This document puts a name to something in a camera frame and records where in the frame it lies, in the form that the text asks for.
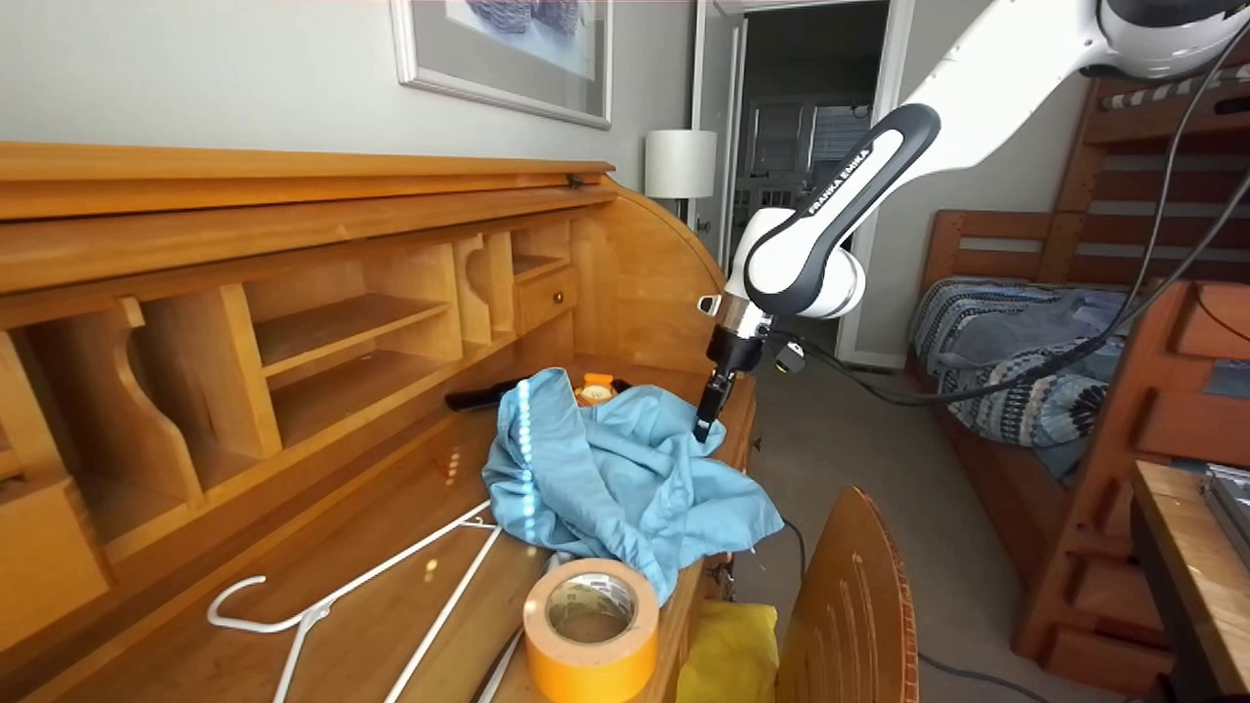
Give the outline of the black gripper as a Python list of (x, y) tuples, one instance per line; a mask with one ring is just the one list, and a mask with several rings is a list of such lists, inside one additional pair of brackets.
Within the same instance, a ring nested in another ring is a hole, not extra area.
[(730, 397), (730, 384), (740, 371), (759, 366), (770, 317), (753, 301), (734, 292), (704, 292), (696, 308), (716, 321), (707, 339), (709, 380), (699, 396), (696, 427), (691, 427), (696, 443), (707, 443), (709, 427), (718, 422)]

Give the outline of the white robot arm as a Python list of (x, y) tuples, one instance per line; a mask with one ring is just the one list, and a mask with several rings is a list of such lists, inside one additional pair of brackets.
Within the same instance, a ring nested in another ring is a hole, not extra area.
[(1079, 71), (1179, 80), (1209, 67), (1247, 22), (1247, 0), (993, 0), (824, 186), (750, 214), (716, 292), (691, 432), (716, 430), (776, 317), (835, 321), (862, 301), (862, 266), (845, 244), (889, 193), (979, 164)]

